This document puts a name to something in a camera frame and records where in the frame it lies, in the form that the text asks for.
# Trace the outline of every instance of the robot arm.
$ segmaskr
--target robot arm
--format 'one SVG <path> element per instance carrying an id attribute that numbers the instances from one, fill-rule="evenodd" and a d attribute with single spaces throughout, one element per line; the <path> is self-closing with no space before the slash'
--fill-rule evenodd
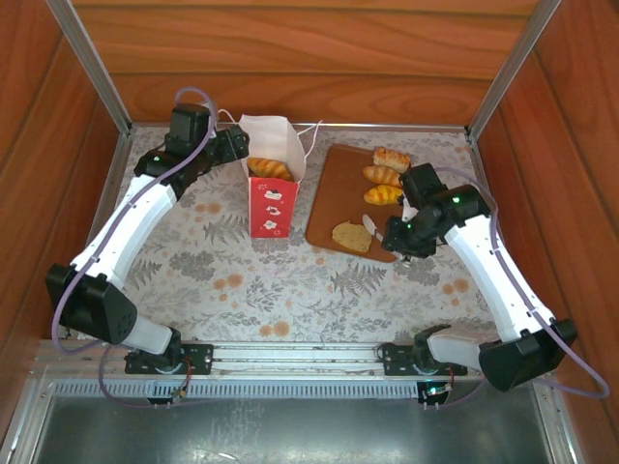
<path id="1" fill-rule="evenodd" d="M 246 157 L 248 135 L 238 126 L 217 132 L 185 167 L 179 166 L 174 174 L 141 196 L 136 195 L 195 150 L 205 137 L 210 117 L 203 106 L 178 104 L 172 112 L 170 133 L 165 136 L 165 149 L 151 150 L 139 160 L 127 194 L 95 240 L 70 267 L 54 264 L 46 276 L 48 293 L 58 306 L 69 283 L 90 264 L 69 296 L 60 322 L 102 341 L 134 348 L 139 356 L 150 357 L 152 364 L 161 368 L 173 367 L 180 361 L 180 334 L 139 315 L 120 289 L 137 253 L 165 213 L 212 167 Z M 113 231 L 107 238 L 110 229 Z M 107 242 L 103 250 L 92 262 L 104 240 Z"/>
<path id="2" fill-rule="evenodd" d="M 490 209 L 479 192 L 472 186 L 447 189 L 430 164 L 411 167 L 400 180 L 404 211 L 402 218 L 388 220 L 382 246 L 410 259 L 428 257 L 436 251 L 437 240 L 445 242 L 478 284 L 498 332 L 475 333 L 450 326 L 424 331 L 416 337 L 417 365 L 435 368 L 441 363 L 456 363 L 472 367 L 483 371 L 502 392 L 554 369 L 564 352 L 531 316 L 507 272 L 568 345 L 576 338 L 574 324 L 556 321 L 500 240 L 498 249 L 492 249 Z M 495 256 L 497 250 L 507 271 Z"/>

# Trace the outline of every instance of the wood grain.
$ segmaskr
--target wood grain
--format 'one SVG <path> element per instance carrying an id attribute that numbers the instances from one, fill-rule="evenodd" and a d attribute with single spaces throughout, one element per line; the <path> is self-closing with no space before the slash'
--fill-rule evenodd
<path id="1" fill-rule="evenodd" d="M 62 188 L 63 198 L 55 205 L 57 214 L 44 239 L 44 251 L 25 291 L 15 323 L 0 351 L 0 431 L 6 430 L 21 387 L 28 375 L 29 361 L 39 340 L 49 336 L 52 307 L 45 288 L 45 274 L 53 263 L 69 263 L 85 245 L 90 224 L 111 163 L 118 131 L 101 102 L 97 103 L 81 148 L 75 153 L 72 175 Z"/>
<path id="2" fill-rule="evenodd" d="M 372 73 L 493 79 L 522 17 L 81 8 L 111 73 Z"/>
<path id="3" fill-rule="evenodd" d="M 62 41 L 41 92 L 0 174 L 0 340 L 6 337 L 39 262 L 97 95 Z"/>
<path id="4" fill-rule="evenodd" d="M 619 229 L 617 44 L 619 19 L 610 2 L 583 0 L 559 9 L 536 47 L 615 230 Z"/>
<path id="5" fill-rule="evenodd" d="M 286 7 L 408 12 L 530 15 L 536 0 L 74 0 L 77 6 Z"/>
<path id="6" fill-rule="evenodd" d="M 605 356 L 608 346 L 619 349 L 619 243 L 535 55 L 520 70 L 501 111 L 587 354 L 619 389 L 616 360 Z M 608 403 L 619 413 L 617 397 Z"/>
<path id="7" fill-rule="evenodd" d="M 597 158 L 600 148 L 592 143 L 591 133 L 603 137 L 598 144 L 605 143 L 610 153 L 619 150 L 615 134 L 607 134 L 612 128 L 607 121 L 602 122 L 614 117 L 617 100 L 609 96 L 614 95 L 617 84 L 606 80 L 608 72 L 592 71 L 599 69 L 598 62 L 604 57 L 600 50 L 582 51 L 591 42 L 590 37 L 583 37 L 582 32 L 589 26 L 582 21 L 577 27 L 575 22 L 570 26 L 572 34 L 577 31 L 579 45 L 568 41 L 560 49 L 557 46 L 564 43 L 563 39 L 554 42 L 546 37 L 565 32 L 561 32 L 565 11 L 576 4 L 562 4 L 539 44 L 553 44 L 552 57 L 541 62 L 540 58 L 547 58 L 545 52 L 530 55 L 479 145 L 489 182 L 502 208 L 503 233 L 516 262 L 555 314 L 569 315 L 575 321 L 579 332 L 577 347 L 616 392 L 619 314 L 615 308 L 619 287 L 615 280 L 619 243 L 616 224 L 608 211 L 617 204 L 613 186 L 604 182 L 608 174 L 600 170 L 602 160 L 609 171 L 616 169 L 608 158 Z M 563 26 L 558 27 L 553 21 Z M 580 59 L 578 70 L 574 66 L 575 49 L 581 53 L 576 55 Z M 569 71 L 567 63 L 557 58 L 565 57 L 565 53 L 572 60 Z M 581 86 L 591 93 L 581 93 Z M 581 113 L 576 114 L 575 101 L 583 104 Z M 548 292 L 548 287 L 556 290 Z M 561 380 L 568 385 L 595 388 L 571 361 L 564 361 L 558 370 Z M 616 461 L 617 394 L 605 401 L 573 395 L 566 399 L 587 462 Z"/>
<path id="8" fill-rule="evenodd" d="M 0 6 L 0 171 L 59 40 L 45 2 L 5 0 Z"/>
<path id="9" fill-rule="evenodd" d="M 548 253 L 547 235 L 543 234 L 532 208 L 534 198 L 520 174 L 519 154 L 514 152 L 501 111 L 494 113 L 479 140 L 488 182 L 500 207 L 500 221 L 510 254 L 522 270 L 531 287 L 559 319 L 571 317 L 574 308 L 563 289 L 559 287 L 554 259 Z M 583 356 L 582 346 L 588 345 L 583 333 L 575 349 Z M 580 367 L 565 360 L 558 369 L 559 379 L 566 385 L 592 391 L 597 386 Z M 566 397 L 575 418 L 579 440 L 587 456 L 586 462 L 613 462 L 619 455 L 619 442 L 613 424 L 608 420 L 609 411 L 601 401 Z"/>
<path id="10" fill-rule="evenodd" d="M 172 74 L 113 75 L 132 118 L 167 121 L 174 94 L 208 89 L 238 118 L 279 114 L 293 122 L 468 124 L 489 82 L 414 77 Z"/>

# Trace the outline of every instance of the croissant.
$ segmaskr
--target croissant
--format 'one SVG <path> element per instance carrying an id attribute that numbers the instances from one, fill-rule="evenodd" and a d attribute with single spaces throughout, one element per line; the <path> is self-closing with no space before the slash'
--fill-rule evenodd
<path id="1" fill-rule="evenodd" d="M 364 195 L 364 200 L 370 205 L 396 205 L 402 195 L 402 189 L 392 186 L 378 186 L 371 188 Z"/>
<path id="2" fill-rule="evenodd" d="M 248 158 L 248 168 L 258 177 L 275 177 L 285 181 L 294 181 L 286 165 L 274 159 Z"/>
<path id="3" fill-rule="evenodd" d="M 410 158 L 407 155 L 385 147 L 378 147 L 374 150 L 373 160 L 377 166 L 391 167 L 400 174 L 410 166 Z"/>
<path id="4" fill-rule="evenodd" d="M 385 186 L 400 187 L 399 174 L 391 167 L 387 166 L 367 166 L 364 167 L 364 176 L 375 184 Z"/>

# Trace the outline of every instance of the red paper bag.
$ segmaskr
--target red paper bag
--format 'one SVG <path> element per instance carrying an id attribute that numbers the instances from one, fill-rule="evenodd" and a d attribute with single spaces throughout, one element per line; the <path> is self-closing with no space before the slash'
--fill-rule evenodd
<path id="1" fill-rule="evenodd" d="M 294 182 L 288 182 L 250 177 L 247 161 L 243 159 L 249 182 L 250 236 L 288 237 L 299 185 L 306 174 L 306 159 L 313 145 L 306 153 L 299 135 L 282 116 L 243 115 L 239 126 L 250 136 L 250 158 L 281 161 L 294 178 Z"/>

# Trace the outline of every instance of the pastry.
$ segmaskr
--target pastry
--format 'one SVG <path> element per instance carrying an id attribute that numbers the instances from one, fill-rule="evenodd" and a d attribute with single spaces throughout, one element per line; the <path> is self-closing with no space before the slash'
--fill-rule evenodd
<path id="1" fill-rule="evenodd" d="M 399 174 L 391 167 L 387 166 L 368 166 L 364 167 L 364 176 L 375 184 L 385 186 L 400 187 Z"/>
<path id="2" fill-rule="evenodd" d="M 281 161 L 264 158 L 248 158 L 248 168 L 258 177 L 277 178 L 293 182 L 294 178 Z"/>
<path id="3" fill-rule="evenodd" d="M 366 192 L 364 200 L 370 205 L 397 205 L 398 198 L 403 194 L 401 188 L 392 186 L 378 186 Z"/>
<path id="4" fill-rule="evenodd" d="M 377 166 L 391 167 L 400 174 L 410 166 L 410 158 L 407 155 L 385 147 L 378 147 L 374 150 L 373 160 Z"/>
<path id="5" fill-rule="evenodd" d="M 371 244 L 371 235 L 361 224 L 351 224 L 348 220 L 337 225 L 331 233 L 337 244 L 359 253 L 367 253 Z"/>

